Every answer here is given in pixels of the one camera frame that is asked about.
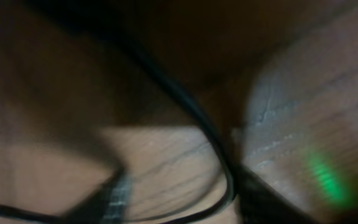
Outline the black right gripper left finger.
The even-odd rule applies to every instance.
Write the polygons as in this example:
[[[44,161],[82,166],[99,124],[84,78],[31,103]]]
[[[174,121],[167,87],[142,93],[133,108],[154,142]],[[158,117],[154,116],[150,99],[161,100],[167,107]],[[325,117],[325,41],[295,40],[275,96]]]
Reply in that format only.
[[[120,170],[101,188],[63,216],[69,224],[122,224],[132,190],[126,171]]]

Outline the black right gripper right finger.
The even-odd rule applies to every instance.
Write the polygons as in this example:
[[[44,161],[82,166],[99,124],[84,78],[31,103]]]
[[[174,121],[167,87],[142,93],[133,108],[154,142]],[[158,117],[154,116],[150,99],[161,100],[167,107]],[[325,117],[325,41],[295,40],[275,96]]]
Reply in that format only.
[[[245,167],[237,168],[239,213],[244,224],[316,224],[291,206],[260,177]]]

